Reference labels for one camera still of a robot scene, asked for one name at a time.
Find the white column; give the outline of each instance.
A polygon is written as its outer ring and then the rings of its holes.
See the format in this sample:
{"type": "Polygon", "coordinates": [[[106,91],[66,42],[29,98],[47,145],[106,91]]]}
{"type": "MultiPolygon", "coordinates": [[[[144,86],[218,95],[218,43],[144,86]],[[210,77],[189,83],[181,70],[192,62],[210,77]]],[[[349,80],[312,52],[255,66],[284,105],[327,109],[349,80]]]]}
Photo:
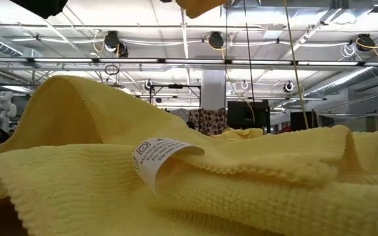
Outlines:
{"type": "Polygon", "coordinates": [[[226,101],[226,79],[224,71],[202,71],[202,103],[203,109],[224,108],[226,101]]]}

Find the textured fabric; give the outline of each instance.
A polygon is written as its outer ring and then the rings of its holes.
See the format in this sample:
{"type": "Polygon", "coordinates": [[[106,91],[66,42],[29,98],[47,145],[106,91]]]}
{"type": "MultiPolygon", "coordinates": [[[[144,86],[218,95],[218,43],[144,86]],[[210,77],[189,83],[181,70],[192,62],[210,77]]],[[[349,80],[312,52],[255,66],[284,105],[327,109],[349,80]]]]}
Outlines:
{"type": "Polygon", "coordinates": [[[263,135],[261,128],[249,128],[245,130],[236,130],[233,128],[226,128],[222,134],[214,135],[215,138],[222,138],[226,140],[243,140],[250,138],[258,138],[263,135]]]}
{"type": "Polygon", "coordinates": [[[222,109],[218,110],[190,110],[189,121],[195,125],[195,130],[205,135],[221,134],[227,124],[227,112],[222,109]]]}
{"type": "Polygon", "coordinates": [[[53,77],[0,145],[3,197],[30,235],[378,235],[378,132],[212,138],[114,88],[53,77]],[[168,159],[155,196],[131,155],[159,137],[205,155],[168,159]]]}

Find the black monitor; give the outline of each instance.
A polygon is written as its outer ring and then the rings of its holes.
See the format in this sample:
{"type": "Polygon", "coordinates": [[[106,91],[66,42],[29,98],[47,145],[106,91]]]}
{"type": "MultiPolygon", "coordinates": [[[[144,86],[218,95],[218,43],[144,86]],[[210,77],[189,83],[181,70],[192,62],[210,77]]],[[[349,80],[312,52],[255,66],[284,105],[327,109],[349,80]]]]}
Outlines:
{"type": "Polygon", "coordinates": [[[263,128],[270,132],[270,108],[268,100],[263,102],[228,102],[227,125],[234,129],[263,128]]]}

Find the dark cloth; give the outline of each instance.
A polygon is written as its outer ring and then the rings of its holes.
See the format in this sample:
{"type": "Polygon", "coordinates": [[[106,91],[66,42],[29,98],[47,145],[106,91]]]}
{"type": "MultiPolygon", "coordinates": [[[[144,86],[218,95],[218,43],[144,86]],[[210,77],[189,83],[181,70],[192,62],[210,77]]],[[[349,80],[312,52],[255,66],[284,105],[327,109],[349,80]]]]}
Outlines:
{"type": "Polygon", "coordinates": [[[47,19],[56,16],[65,7],[68,0],[11,0],[25,9],[47,19]]]}

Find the care label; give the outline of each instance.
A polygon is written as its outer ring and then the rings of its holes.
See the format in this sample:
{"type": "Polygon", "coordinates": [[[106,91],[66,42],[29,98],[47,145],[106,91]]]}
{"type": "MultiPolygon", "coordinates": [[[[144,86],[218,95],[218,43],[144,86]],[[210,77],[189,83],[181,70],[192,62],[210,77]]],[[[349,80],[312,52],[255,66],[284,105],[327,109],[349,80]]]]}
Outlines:
{"type": "Polygon", "coordinates": [[[143,141],[133,152],[133,163],[136,173],[156,193],[156,176],[162,164],[172,154],[184,151],[196,155],[205,152],[199,147],[179,142],[170,138],[151,138],[143,141]]]}

